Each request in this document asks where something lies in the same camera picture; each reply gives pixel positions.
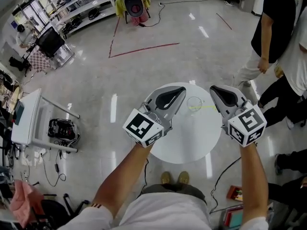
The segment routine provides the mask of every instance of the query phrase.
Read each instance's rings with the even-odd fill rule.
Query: pink jacket
[[[15,180],[15,191],[10,210],[20,225],[25,228],[29,222],[35,220],[32,207],[36,214],[44,214],[41,206],[44,196],[35,187],[20,180]]]

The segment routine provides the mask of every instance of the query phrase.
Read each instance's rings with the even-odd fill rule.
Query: hand
[[[269,60],[268,59],[264,59],[261,58],[259,63],[258,63],[258,69],[259,71],[261,71],[263,74],[265,74],[267,72],[267,70],[269,69]]]
[[[302,188],[302,187],[307,187],[307,177],[305,177],[305,178],[302,180],[301,188]]]

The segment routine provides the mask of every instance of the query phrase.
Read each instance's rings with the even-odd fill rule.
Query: glossy floor
[[[159,20],[160,9],[157,1],[152,4],[149,10],[151,19],[146,25]],[[71,106],[81,115],[79,120],[75,120],[82,136],[79,151],[65,154],[65,159],[58,158],[60,172],[66,174],[66,181],[59,181],[56,187],[51,187],[46,180],[43,161],[39,157],[40,153],[45,152],[38,148],[26,149],[27,161],[21,154],[20,162],[15,163],[16,178],[20,178],[20,172],[28,170],[28,162],[29,181],[39,181],[38,187],[43,192],[60,196],[68,193],[74,206],[84,199],[92,200],[101,182],[132,147],[132,141],[122,129],[131,110],[164,84],[190,82],[207,91],[212,84],[231,84],[233,74],[251,53],[250,40],[258,20],[258,17],[241,12],[236,7],[225,6],[222,1],[210,0],[168,4],[161,12],[160,23],[154,27],[134,27],[121,19],[114,36],[118,19],[110,17],[71,35],[67,42],[75,57],[64,67],[47,75],[35,74],[24,86],[24,91],[42,88],[46,97]],[[109,55],[173,43],[178,44],[109,58]],[[270,69],[258,77],[254,89],[262,94],[275,80],[273,69]],[[114,110],[111,110],[114,99],[115,116]],[[273,166],[274,155],[304,149],[304,131],[305,128],[299,126],[289,130],[282,121],[268,128],[259,140],[258,151],[270,182],[282,183],[296,176],[287,172],[277,177]],[[56,155],[57,151],[53,150],[44,157],[47,176],[53,184],[58,177],[54,170]],[[163,171],[170,171],[174,179],[181,171],[188,171],[190,183],[203,191],[209,208],[212,208],[215,202],[210,192],[217,178],[227,165],[239,157],[238,145],[222,132],[215,148],[195,162],[171,164],[151,155],[147,166],[147,183],[159,183]],[[127,204],[135,199],[143,185],[142,173]],[[240,162],[231,167],[217,185],[217,209],[236,204],[225,198],[230,185],[241,185]],[[218,218],[219,213],[212,214],[213,225],[217,224]]]

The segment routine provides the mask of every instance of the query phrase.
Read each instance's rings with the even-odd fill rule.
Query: black and white marker cube
[[[164,136],[164,127],[137,109],[133,109],[123,129],[143,147],[148,147]]]
[[[255,105],[228,120],[228,133],[242,147],[246,147],[262,136],[266,125],[265,117]]]

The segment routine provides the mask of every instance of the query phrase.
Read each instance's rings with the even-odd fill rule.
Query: person in white shirt
[[[261,96],[259,107],[278,97],[277,105],[263,115],[267,127],[282,121],[295,111],[297,101],[307,89],[307,8],[294,29],[288,48],[279,60],[284,76],[274,82]]]
[[[137,182],[151,149],[152,145],[143,148],[136,144],[101,184],[93,204],[59,230],[211,230],[204,196],[197,188],[186,185],[186,172],[177,185],[147,187],[128,206],[119,226],[112,228],[112,221]],[[240,152],[244,194],[240,229],[267,230],[268,182],[261,160],[254,143],[240,147]]]
[[[35,30],[30,23],[24,23],[17,26],[16,42],[20,48],[32,47],[35,40]]]

